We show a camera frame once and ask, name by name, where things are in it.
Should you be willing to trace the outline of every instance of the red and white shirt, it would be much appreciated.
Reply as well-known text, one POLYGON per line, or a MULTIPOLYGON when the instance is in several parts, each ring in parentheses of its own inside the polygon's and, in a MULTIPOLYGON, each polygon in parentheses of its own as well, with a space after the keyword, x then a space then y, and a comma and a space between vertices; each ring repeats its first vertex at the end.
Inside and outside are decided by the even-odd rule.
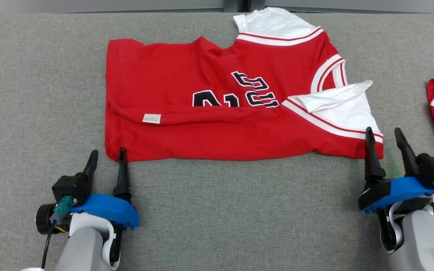
POLYGON ((105 149, 129 161, 257 160, 318 151, 364 157, 364 130, 382 135, 364 91, 348 85, 327 34, 267 8, 234 20, 229 48, 112 40, 107 52, 105 149))

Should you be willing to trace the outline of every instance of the white label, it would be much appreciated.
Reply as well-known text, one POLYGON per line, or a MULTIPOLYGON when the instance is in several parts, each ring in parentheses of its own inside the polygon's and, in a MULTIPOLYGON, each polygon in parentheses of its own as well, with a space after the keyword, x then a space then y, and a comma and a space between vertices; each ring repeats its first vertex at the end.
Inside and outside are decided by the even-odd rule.
POLYGON ((142 122, 156 123, 157 125, 159 125, 161 116, 162 115, 160 114, 145 114, 143 115, 142 122))

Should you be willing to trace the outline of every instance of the gray table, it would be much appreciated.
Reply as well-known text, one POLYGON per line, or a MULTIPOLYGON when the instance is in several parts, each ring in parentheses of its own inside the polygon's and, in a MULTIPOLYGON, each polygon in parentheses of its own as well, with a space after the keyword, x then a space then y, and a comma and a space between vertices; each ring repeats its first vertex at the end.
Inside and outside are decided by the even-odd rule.
MULTIPOLYGON (((0 17, 0 270, 39 266, 34 226, 63 174, 100 151, 93 191, 111 193, 105 156, 105 54, 112 38, 227 47, 232 14, 33 14, 0 17)), ((393 129, 434 155, 425 83, 434 77, 434 15, 302 14, 322 26, 367 91, 385 134, 382 165, 403 174, 393 129)), ((267 161, 130 164, 141 228, 124 235, 122 271, 387 269, 372 215, 360 213, 363 161, 309 153, 267 161)), ((55 235, 47 269, 66 236, 55 235)))

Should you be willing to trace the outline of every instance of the teal cable connector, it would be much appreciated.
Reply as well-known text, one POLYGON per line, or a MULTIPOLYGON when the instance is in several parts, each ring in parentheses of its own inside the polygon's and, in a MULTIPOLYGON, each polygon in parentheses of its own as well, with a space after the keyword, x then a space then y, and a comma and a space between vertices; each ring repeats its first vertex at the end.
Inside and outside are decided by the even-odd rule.
POLYGON ((57 204, 57 207, 55 207, 55 212, 51 215, 50 222, 56 220, 55 225, 59 226, 71 208, 73 208, 73 199, 70 196, 64 196, 57 204))

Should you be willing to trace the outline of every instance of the yellow wire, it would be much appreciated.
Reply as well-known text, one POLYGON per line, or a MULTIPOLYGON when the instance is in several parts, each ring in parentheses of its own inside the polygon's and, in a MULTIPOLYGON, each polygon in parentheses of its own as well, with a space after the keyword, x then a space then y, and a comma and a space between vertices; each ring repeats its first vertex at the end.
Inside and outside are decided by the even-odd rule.
POLYGON ((62 233, 66 233, 66 230, 64 230, 64 229, 62 229, 62 228, 60 228, 58 226, 55 226, 55 228, 57 228, 58 230, 60 230, 62 233))

